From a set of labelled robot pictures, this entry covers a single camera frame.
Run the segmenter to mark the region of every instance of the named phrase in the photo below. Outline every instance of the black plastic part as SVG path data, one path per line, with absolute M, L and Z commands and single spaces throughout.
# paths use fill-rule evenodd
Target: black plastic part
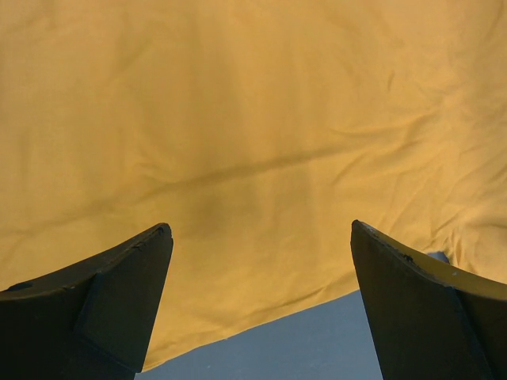
M 0 292 L 2 378 L 132 380 L 173 250 L 168 225 Z
M 385 380 L 507 379 L 507 285 L 358 221 L 352 253 Z

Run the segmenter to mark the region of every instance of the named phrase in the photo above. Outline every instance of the yellow fabric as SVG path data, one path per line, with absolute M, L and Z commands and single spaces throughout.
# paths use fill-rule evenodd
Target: yellow fabric
M 146 368 L 357 288 L 354 219 L 507 282 L 500 0 L 0 0 L 0 286 L 165 221 Z

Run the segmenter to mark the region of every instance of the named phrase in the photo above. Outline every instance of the gray surface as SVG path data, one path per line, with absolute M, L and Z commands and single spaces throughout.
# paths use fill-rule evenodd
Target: gray surface
M 382 380 L 359 291 L 170 360 L 136 380 Z

